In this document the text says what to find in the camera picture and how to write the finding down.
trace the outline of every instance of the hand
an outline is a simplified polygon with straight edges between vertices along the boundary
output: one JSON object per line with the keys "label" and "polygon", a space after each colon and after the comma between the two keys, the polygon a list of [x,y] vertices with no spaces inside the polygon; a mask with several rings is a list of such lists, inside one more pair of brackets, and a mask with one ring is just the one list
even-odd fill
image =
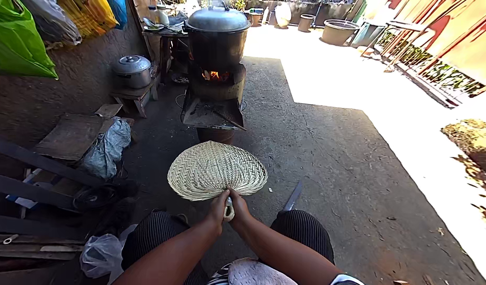
{"label": "hand", "polygon": [[234,228],[253,217],[252,214],[250,214],[250,212],[248,211],[246,201],[236,191],[234,191],[234,189],[228,186],[227,189],[230,191],[232,206],[234,207],[234,218],[229,223]]}
{"label": "hand", "polygon": [[205,220],[211,221],[215,224],[219,234],[222,233],[222,222],[224,221],[225,200],[229,197],[229,191],[225,190],[220,193],[217,198],[211,202],[211,209]]}

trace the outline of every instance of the concrete ground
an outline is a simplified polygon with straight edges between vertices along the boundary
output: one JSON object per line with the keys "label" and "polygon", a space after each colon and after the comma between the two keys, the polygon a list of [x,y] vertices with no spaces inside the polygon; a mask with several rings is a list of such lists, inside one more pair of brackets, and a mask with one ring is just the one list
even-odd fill
{"label": "concrete ground", "polygon": [[[242,60],[247,69],[243,114],[248,132],[236,133],[234,145],[257,156],[269,172],[267,185],[246,197],[251,213],[270,225],[302,180],[296,208],[322,222],[336,265],[366,284],[392,284],[397,279],[424,284],[425,275],[436,285],[486,284],[449,231],[455,228],[458,240],[463,229],[464,241],[479,238],[469,231],[477,229],[480,213],[456,224],[458,205],[469,201],[462,201],[463,191],[450,188],[450,180],[459,179],[435,165],[436,154],[446,151],[436,149],[434,141],[431,149],[420,144],[433,132],[424,114],[448,110],[436,107],[403,76],[392,73],[383,78],[378,62],[362,61],[354,49],[329,46],[319,37],[317,31],[306,34],[269,26],[248,32]],[[175,104],[179,94],[181,87],[170,87],[159,101],[149,103],[148,119],[134,127],[139,143],[124,152],[129,178],[142,183],[135,222],[160,206],[185,213],[191,224],[208,210],[209,201],[184,200],[167,183],[176,156],[198,143],[195,129],[180,121],[181,110]],[[408,104],[416,99],[420,105]],[[406,116],[417,126],[402,119]],[[461,196],[450,201],[446,191]],[[430,203],[438,206],[436,211]],[[225,225],[202,263],[212,274],[246,256],[253,253]]]}

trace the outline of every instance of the striped trousers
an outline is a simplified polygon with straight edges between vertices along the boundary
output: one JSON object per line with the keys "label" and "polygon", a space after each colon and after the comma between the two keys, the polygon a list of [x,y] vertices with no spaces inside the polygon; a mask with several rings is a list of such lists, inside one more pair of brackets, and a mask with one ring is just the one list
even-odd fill
{"label": "striped trousers", "polygon": [[[160,243],[187,230],[189,225],[166,211],[153,210],[127,237],[123,247],[121,267],[126,270]],[[290,237],[327,258],[334,264],[333,247],[328,232],[312,215],[301,210],[280,211],[271,229]],[[185,285],[204,285],[208,275],[199,262],[185,280]]]}

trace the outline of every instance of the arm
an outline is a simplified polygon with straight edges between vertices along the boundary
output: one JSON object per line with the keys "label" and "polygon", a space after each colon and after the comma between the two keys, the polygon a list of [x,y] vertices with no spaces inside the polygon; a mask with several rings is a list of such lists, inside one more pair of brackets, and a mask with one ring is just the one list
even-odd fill
{"label": "arm", "polygon": [[209,214],[194,227],[165,241],[132,264],[114,285],[181,285],[204,253],[222,233],[224,191],[214,199]]}
{"label": "arm", "polygon": [[257,221],[237,192],[230,189],[234,207],[232,228],[267,265],[301,285],[330,284],[343,272],[309,247]]}

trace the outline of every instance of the yellow bag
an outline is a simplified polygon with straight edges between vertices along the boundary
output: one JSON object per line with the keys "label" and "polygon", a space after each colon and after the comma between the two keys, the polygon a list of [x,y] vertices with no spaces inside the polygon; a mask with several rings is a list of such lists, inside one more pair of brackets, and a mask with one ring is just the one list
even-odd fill
{"label": "yellow bag", "polygon": [[115,27],[115,19],[107,0],[58,0],[82,37],[101,36]]}

